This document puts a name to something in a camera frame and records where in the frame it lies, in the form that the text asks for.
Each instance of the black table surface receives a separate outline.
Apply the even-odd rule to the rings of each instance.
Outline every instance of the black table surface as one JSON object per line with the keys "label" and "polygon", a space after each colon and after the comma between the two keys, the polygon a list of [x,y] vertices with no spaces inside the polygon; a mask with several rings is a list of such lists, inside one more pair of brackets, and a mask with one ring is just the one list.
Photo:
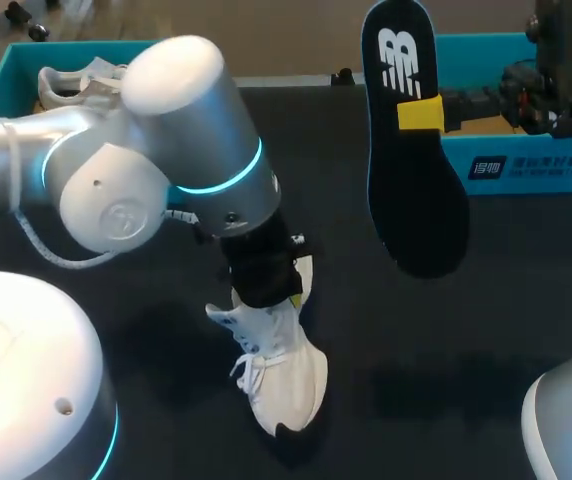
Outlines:
{"label": "black table surface", "polygon": [[[534,478],[520,409],[530,384],[572,357],[572,195],[473,198],[460,270],[414,280],[369,218],[363,90],[244,98],[290,224],[323,250],[302,322],[329,356],[329,423],[306,461],[262,441],[227,380],[239,351],[204,314],[229,305],[215,245],[169,223],[108,265],[67,271],[0,218],[0,270],[60,287],[99,332],[123,420],[121,478]],[[52,211],[29,216],[57,253],[86,254]]]}

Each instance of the teal bin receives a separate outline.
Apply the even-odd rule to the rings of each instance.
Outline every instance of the teal bin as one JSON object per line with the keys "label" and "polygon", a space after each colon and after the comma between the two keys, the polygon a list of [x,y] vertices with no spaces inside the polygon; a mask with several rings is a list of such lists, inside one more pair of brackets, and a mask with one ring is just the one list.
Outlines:
{"label": "teal bin", "polygon": [[[152,44],[118,41],[11,45],[0,64],[0,117],[32,112],[37,100],[37,73],[44,66],[74,71],[96,56],[114,64],[127,64]],[[438,35],[440,85],[496,87],[506,65],[534,59],[535,54],[535,46],[522,33]],[[572,138],[459,136],[444,137],[442,143],[470,195],[572,192]]]}

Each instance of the white shoe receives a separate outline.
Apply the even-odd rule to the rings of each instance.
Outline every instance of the white shoe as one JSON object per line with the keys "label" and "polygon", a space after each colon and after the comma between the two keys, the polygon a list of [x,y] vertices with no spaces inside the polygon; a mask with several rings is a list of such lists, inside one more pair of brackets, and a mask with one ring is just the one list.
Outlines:
{"label": "white shoe", "polygon": [[39,100],[44,110],[69,105],[85,105],[102,111],[115,108],[120,101],[125,65],[96,57],[76,72],[58,72],[44,67],[37,77]]}
{"label": "white shoe", "polygon": [[233,332],[244,349],[231,375],[244,366],[237,386],[248,395],[257,422],[273,436],[279,424],[303,430],[315,418],[326,392],[328,360],[299,324],[301,306],[312,286],[312,257],[299,259],[296,268],[302,277],[301,298],[255,309],[233,290],[233,310],[206,305],[210,319]]}

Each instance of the black insole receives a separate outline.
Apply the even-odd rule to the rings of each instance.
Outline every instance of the black insole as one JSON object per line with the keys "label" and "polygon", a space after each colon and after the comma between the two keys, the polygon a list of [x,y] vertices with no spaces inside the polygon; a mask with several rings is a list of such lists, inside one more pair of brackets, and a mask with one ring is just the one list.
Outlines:
{"label": "black insole", "polygon": [[438,94],[430,18],[413,0],[385,0],[362,32],[370,114],[368,200],[380,239],[419,278],[453,272],[468,246],[466,191],[442,150],[439,130],[399,130],[397,105]]}

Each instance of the new balance logo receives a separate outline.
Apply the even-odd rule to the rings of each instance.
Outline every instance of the new balance logo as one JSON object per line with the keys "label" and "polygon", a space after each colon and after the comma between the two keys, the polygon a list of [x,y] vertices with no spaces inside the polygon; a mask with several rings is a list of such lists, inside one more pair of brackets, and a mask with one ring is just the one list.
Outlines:
{"label": "new balance logo", "polygon": [[408,32],[395,34],[388,28],[379,31],[379,56],[389,68],[382,72],[384,86],[406,93],[417,99],[422,91],[413,75],[419,72],[417,65],[417,45]]}

